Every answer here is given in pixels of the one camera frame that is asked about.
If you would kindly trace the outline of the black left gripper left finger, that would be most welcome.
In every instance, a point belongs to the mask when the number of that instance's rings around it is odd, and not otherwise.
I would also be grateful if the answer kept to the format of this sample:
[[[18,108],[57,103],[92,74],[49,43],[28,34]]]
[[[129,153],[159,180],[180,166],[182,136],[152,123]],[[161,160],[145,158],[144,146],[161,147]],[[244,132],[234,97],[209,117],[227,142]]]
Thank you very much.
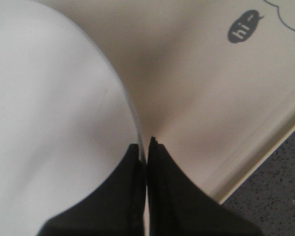
[[[143,236],[146,181],[130,144],[110,176],[85,199],[49,219],[40,236]]]

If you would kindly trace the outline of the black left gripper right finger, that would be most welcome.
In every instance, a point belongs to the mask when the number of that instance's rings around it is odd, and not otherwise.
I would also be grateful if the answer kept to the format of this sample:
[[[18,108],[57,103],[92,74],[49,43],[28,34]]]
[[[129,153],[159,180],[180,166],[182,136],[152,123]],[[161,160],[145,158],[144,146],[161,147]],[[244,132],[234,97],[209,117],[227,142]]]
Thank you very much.
[[[207,196],[152,137],[147,159],[151,236],[261,236],[253,223]]]

